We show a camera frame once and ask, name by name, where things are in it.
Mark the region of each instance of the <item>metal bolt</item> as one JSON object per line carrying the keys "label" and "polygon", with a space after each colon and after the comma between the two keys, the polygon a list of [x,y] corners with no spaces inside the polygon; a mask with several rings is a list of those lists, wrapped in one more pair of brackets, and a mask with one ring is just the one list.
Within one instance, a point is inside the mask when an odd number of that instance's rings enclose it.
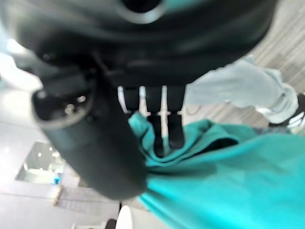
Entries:
{"label": "metal bolt", "polygon": [[86,101],[86,97],[82,95],[81,97],[78,97],[76,100],[78,103],[83,103]]}
{"label": "metal bolt", "polygon": [[65,113],[67,115],[71,115],[73,113],[75,106],[73,104],[68,104],[66,109],[65,109]]}
{"label": "metal bolt", "polygon": [[37,93],[37,98],[45,99],[47,97],[47,93],[45,91],[40,91]]}

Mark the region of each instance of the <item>black plastic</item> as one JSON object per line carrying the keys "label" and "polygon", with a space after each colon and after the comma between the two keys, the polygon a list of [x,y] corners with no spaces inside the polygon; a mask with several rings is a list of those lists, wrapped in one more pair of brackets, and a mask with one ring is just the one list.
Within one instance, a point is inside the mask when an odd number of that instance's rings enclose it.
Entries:
{"label": "black plastic", "polygon": [[180,149],[184,146],[185,137],[182,128],[182,116],[170,114],[167,116],[168,140],[170,148]]}
{"label": "black plastic", "polygon": [[146,190],[146,168],[117,90],[106,80],[100,90],[87,96],[86,114],[79,112],[58,119],[42,120],[48,99],[33,95],[36,121],[67,163],[88,183],[108,198],[123,200]]}
{"label": "black plastic", "polygon": [[162,87],[146,87],[146,107],[151,113],[161,111]]}
{"label": "black plastic", "polygon": [[155,140],[154,140],[154,152],[157,157],[164,157],[162,129],[161,129],[161,117],[159,115],[150,115],[147,120],[152,124]]}
{"label": "black plastic", "polygon": [[138,111],[140,106],[139,88],[124,88],[123,92],[127,111],[129,111],[131,114]]}

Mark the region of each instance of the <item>light blue jeans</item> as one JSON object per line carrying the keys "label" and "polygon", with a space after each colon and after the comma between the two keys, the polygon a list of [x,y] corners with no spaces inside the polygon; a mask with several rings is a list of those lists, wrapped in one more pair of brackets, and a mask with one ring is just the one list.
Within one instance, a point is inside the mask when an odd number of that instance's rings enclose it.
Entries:
{"label": "light blue jeans", "polygon": [[[145,90],[140,90],[140,96],[145,97]],[[124,104],[122,90],[119,99]],[[298,108],[297,93],[283,82],[281,72],[257,67],[251,55],[210,71],[186,87],[185,104],[223,102],[240,108],[252,106],[275,124],[291,117]]]}

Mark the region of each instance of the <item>white wall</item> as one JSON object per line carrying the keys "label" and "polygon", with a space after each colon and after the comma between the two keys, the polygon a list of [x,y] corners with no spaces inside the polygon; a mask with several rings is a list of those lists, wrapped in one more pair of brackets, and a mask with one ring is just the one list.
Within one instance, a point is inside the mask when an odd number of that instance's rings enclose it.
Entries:
{"label": "white wall", "polygon": [[58,207],[52,205],[58,186],[16,181],[35,141],[47,141],[30,113],[30,94],[0,89],[0,225],[4,229],[70,229],[115,218],[118,203],[88,188],[64,188]]}

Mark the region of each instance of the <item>teal shirt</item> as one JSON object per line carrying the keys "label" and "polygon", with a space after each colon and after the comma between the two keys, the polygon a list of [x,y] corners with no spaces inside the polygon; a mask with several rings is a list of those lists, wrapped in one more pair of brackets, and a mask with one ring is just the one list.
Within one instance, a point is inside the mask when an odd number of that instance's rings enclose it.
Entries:
{"label": "teal shirt", "polygon": [[[182,149],[165,139],[157,158],[150,123],[129,122],[149,169],[139,199],[170,228],[305,229],[305,138],[203,120],[184,128]],[[219,139],[230,146],[200,153]]]}

